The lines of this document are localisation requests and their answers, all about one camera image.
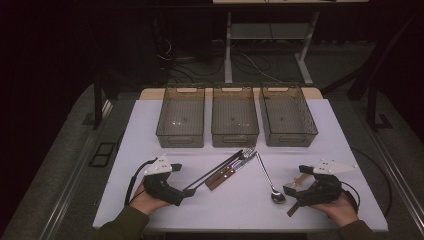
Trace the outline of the aluminium floor rail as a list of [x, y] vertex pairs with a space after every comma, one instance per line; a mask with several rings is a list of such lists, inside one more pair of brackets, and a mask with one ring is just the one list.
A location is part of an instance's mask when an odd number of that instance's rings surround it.
[[96, 147], [99, 141], [100, 135], [105, 127], [105, 123], [108, 120], [112, 109], [113, 103], [110, 100], [106, 100], [101, 105], [100, 124], [95, 130], [92, 130], [86, 138], [79, 154], [79, 157], [77, 159], [76, 166], [72, 170], [71, 175], [65, 184], [65, 187], [59, 195], [58, 200], [54, 204], [52, 213], [50, 214], [48, 221], [45, 227], [43, 228], [38, 240], [54, 240], [55, 235], [77, 191], [79, 183], [81, 182], [83, 173], [88, 167], [88, 163], [91, 160], [92, 156], [94, 155], [94, 148]]
[[424, 237], [424, 146], [416, 136], [391, 133], [390, 129], [368, 135], [378, 160]]

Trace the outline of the black metal stand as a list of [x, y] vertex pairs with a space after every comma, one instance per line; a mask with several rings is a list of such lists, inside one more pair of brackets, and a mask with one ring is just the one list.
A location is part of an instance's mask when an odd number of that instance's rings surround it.
[[366, 122], [377, 130], [377, 94], [385, 94], [413, 130], [424, 135], [424, 19], [411, 15], [383, 23], [386, 31], [370, 57], [353, 72], [321, 89], [324, 94], [350, 82], [348, 98], [367, 98]]

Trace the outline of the white metal desk frame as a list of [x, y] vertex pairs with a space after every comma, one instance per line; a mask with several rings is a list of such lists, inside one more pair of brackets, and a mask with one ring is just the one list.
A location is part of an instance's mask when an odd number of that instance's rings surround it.
[[305, 63], [305, 58], [312, 42], [319, 15], [319, 12], [314, 12], [310, 21], [303, 23], [276, 23], [272, 20], [267, 20], [265, 23], [237, 23], [232, 20], [232, 13], [229, 12], [227, 14], [225, 38], [225, 82], [233, 82], [231, 60], [231, 43], [233, 40], [301, 40], [302, 48], [294, 54], [294, 57], [304, 83], [311, 85], [313, 80]]

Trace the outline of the wooden-handled clear spoon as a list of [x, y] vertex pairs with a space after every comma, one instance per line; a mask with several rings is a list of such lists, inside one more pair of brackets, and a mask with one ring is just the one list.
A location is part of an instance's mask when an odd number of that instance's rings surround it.
[[287, 183], [284, 186], [284, 190], [286, 191], [297, 190], [310, 177], [311, 177], [311, 174], [302, 173], [299, 177], [295, 178], [292, 182]]

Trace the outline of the smoky clear plastic bin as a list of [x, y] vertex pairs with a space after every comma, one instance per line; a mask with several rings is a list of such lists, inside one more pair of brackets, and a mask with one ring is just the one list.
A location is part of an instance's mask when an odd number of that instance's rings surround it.
[[204, 146], [205, 86], [168, 84], [165, 88], [156, 136], [162, 148]]
[[298, 83], [263, 83], [259, 102], [267, 146], [309, 147], [318, 135]]
[[259, 125], [252, 86], [222, 83], [213, 87], [211, 133], [214, 147], [256, 145]]

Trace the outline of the person's left hand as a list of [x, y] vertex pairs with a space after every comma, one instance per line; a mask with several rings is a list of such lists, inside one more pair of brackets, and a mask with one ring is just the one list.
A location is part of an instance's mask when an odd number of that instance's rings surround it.
[[150, 196], [140, 184], [129, 205], [145, 215], [151, 215], [156, 210], [169, 206], [168, 202]]

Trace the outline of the white table cover sheet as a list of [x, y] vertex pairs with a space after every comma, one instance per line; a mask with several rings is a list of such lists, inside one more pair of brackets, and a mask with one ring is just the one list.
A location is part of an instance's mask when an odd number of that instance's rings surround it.
[[[234, 154], [232, 148], [215, 148], [206, 139], [201, 148], [163, 148], [156, 136], [161, 101], [135, 103], [93, 225], [96, 228], [113, 220], [124, 205], [131, 177], [138, 167], [157, 156], [181, 164], [169, 178], [171, 186], [183, 189]], [[294, 205], [292, 197], [276, 204], [272, 188], [281, 188], [300, 174], [301, 165], [322, 160], [349, 164], [352, 171], [339, 174], [350, 184], [361, 201], [359, 216], [375, 231], [385, 231], [388, 223], [378, 206], [362, 169], [325, 99], [312, 99], [308, 106], [318, 134], [306, 148], [269, 147], [257, 141], [259, 157], [237, 171], [215, 190], [200, 186], [195, 195], [178, 206], [157, 210], [150, 217], [149, 232], [317, 232], [330, 230], [333, 223], [323, 213], [309, 207], [287, 214]]]

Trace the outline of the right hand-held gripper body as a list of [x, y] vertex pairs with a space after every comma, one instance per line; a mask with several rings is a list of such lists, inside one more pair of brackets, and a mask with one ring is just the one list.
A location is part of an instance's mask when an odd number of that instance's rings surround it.
[[320, 160], [314, 167], [315, 181], [302, 191], [297, 191], [295, 196], [301, 206], [312, 206], [330, 203], [337, 200], [341, 193], [341, 181], [337, 178], [338, 173], [350, 172], [357, 169], [356, 165], [339, 163], [335, 160]]

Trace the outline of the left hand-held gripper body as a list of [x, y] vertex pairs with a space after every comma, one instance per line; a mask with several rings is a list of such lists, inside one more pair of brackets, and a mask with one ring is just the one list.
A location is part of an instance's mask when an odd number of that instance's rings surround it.
[[179, 206], [184, 199], [184, 193], [167, 183], [172, 173], [171, 164], [179, 163], [171, 163], [166, 155], [154, 160], [152, 165], [144, 171], [143, 186], [150, 196]]

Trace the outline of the metal spoon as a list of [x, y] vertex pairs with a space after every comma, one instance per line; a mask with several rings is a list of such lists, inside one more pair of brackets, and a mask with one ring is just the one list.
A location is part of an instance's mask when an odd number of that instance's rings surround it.
[[257, 158], [257, 160], [258, 160], [258, 162], [259, 162], [259, 164], [261, 166], [261, 169], [264, 172], [264, 175], [265, 175], [265, 177], [266, 177], [266, 179], [267, 179], [267, 181], [268, 181], [268, 183], [270, 185], [270, 188], [271, 188], [271, 199], [272, 199], [272, 201], [275, 204], [283, 204], [283, 203], [285, 203], [286, 202], [286, 198], [285, 198], [284, 194], [281, 193], [280, 191], [278, 191], [273, 186], [273, 183], [272, 183], [272, 181], [271, 181], [271, 179], [269, 177], [269, 174], [268, 174], [268, 172], [267, 172], [267, 170], [265, 168], [265, 165], [264, 165], [264, 163], [262, 161], [262, 158], [261, 158], [261, 156], [260, 156], [259, 153], [256, 153], [256, 158]]

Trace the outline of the person's right hand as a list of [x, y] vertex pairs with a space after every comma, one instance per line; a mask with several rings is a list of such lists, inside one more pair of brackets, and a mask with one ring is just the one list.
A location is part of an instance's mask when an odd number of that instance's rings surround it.
[[325, 213], [338, 227], [344, 227], [359, 220], [345, 194], [341, 194], [337, 200], [331, 203], [312, 205], [312, 208]]

